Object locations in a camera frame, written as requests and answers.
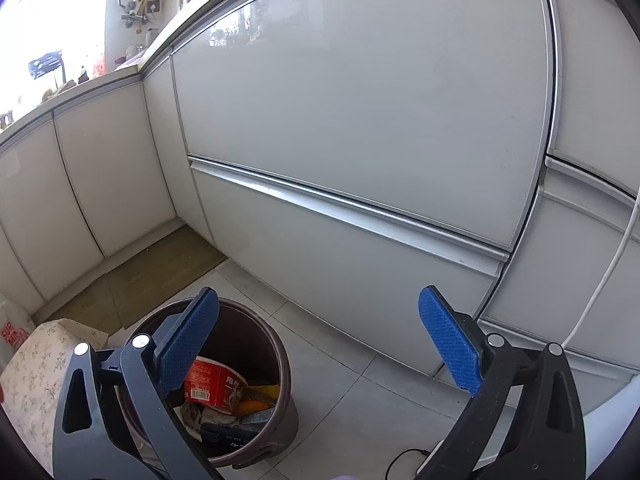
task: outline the white plastic bag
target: white plastic bag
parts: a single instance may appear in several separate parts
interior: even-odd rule
[[[31,317],[0,294],[0,372],[4,371],[34,329]]]

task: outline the white cable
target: white cable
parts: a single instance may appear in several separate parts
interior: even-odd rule
[[[591,296],[589,303],[587,303],[587,306],[582,311],[582,315],[580,316],[580,319],[578,320],[578,322],[575,324],[574,329],[571,330],[571,333],[566,337],[566,339],[562,343],[562,348],[566,348],[566,346],[569,344],[569,341],[571,341],[571,339],[574,338],[575,333],[578,332],[578,329],[582,325],[584,318],[587,317],[587,314],[591,310],[591,307],[593,307],[593,304],[598,299],[600,293],[602,292],[602,289],[604,288],[605,285],[607,285],[609,278],[613,274],[613,271],[615,270],[618,262],[620,261],[620,258],[622,257],[622,253],[625,251],[626,244],[629,242],[629,238],[631,238],[631,231],[634,230],[636,221],[638,221],[639,212],[640,212],[640,191],[638,192],[638,196],[636,196],[636,202],[634,203],[634,208],[631,210],[631,217],[629,218],[629,222],[626,225],[625,233],[622,235],[622,240],[620,240],[620,245],[618,246],[618,250],[616,251],[616,254],[613,255],[613,259],[609,264],[609,267],[607,267],[607,270],[605,271],[602,279],[600,280],[600,283],[596,287],[596,290],[594,291],[593,295]]]

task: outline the floral fabric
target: floral fabric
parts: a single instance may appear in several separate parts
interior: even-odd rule
[[[43,323],[0,376],[4,411],[29,451],[52,476],[53,425],[71,352],[81,341],[102,349],[107,337],[70,319]]]

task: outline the brown mat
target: brown mat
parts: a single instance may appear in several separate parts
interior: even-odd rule
[[[112,334],[224,260],[223,253],[183,226],[95,280],[49,319],[67,317]]]

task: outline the trash can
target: trash can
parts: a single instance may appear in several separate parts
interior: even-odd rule
[[[142,321],[130,339],[140,333],[152,335],[165,318],[180,314],[192,299],[175,301],[162,307]],[[231,465],[234,469],[240,469],[286,449],[298,432],[298,412],[291,398],[289,359],[276,331],[248,307],[220,298],[218,322],[200,350],[200,355],[224,363],[249,381],[280,385],[273,415],[245,446],[232,453],[219,455],[215,447],[207,442],[189,437],[210,464],[213,467]],[[129,427],[140,439],[148,441],[126,390],[121,389],[118,397]],[[180,406],[184,402],[183,389],[170,392],[166,400],[171,407]]]

